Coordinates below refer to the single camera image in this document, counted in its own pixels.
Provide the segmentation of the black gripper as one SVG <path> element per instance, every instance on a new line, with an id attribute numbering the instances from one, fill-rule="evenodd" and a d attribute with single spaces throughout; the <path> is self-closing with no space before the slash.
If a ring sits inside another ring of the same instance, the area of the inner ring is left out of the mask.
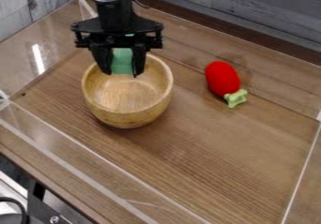
<path id="1" fill-rule="evenodd" d="M 130 0 L 96 3 L 97 16 L 74 22 L 69 29 L 74 45 L 88 48 L 104 74 L 110 75 L 110 48 L 130 48 L 132 76 L 144 72 L 146 50 L 163 48 L 163 24 L 138 16 Z"/>

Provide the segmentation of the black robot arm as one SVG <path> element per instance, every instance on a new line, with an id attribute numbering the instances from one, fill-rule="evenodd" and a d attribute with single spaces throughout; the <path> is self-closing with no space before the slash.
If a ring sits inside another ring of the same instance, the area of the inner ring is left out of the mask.
<path id="1" fill-rule="evenodd" d="M 136 0 L 92 0 L 97 16 L 74 22 L 74 47 L 86 48 L 100 71 L 106 75 L 144 72 L 146 53 L 163 48 L 163 24 L 138 16 Z"/>

